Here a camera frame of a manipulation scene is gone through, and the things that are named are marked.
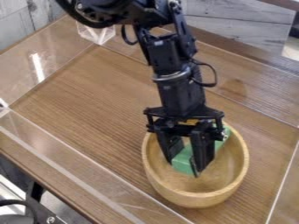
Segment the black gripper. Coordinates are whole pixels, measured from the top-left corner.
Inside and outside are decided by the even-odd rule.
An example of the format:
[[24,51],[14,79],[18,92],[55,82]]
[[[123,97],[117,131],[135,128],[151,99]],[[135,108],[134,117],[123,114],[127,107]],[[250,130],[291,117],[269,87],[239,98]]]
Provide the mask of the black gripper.
[[202,82],[199,68],[185,68],[177,73],[154,75],[162,106],[147,108],[147,128],[157,133],[166,161],[182,152],[183,138],[191,139],[191,168],[199,177],[215,158],[215,140],[223,140],[225,113],[207,106],[205,88],[211,83]]

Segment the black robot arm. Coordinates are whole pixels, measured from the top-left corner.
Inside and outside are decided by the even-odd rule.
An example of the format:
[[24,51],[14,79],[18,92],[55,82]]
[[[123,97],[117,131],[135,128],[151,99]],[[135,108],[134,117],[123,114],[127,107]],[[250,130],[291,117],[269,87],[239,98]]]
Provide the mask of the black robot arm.
[[207,106],[206,88],[218,82],[202,80],[203,62],[197,38],[183,15],[181,0],[56,0],[69,15],[86,26],[121,27],[122,37],[141,46],[154,69],[162,105],[147,108],[147,129],[157,136],[165,159],[174,163],[186,148],[191,174],[199,175],[217,154],[217,142],[226,139],[225,113]]

